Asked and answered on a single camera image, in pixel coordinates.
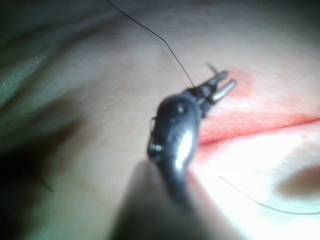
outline forceps tip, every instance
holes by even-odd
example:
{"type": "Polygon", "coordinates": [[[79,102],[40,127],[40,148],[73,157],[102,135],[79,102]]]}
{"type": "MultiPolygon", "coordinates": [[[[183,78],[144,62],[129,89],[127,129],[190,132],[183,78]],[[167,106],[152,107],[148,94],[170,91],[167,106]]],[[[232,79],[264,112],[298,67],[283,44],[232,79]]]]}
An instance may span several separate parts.
{"type": "Polygon", "coordinates": [[[219,88],[217,91],[213,92],[211,96],[209,96],[210,100],[213,104],[216,104],[223,97],[225,97],[234,87],[237,85],[237,82],[231,79],[227,84],[219,88]]]}

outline metal jaw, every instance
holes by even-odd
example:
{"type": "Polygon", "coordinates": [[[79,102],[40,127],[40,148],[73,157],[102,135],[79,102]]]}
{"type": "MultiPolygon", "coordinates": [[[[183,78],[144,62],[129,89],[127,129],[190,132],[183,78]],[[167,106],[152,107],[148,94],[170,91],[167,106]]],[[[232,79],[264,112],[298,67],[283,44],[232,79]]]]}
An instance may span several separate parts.
{"type": "Polygon", "coordinates": [[[227,71],[222,71],[216,74],[213,78],[194,88],[189,88],[186,91],[196,97],[196,103],[202,112],[202,118],[205,118],[213,105],[223,99],[237,84],[231,79],[228,83],[218,88],[218,84],[226,79],[227,71]]]}

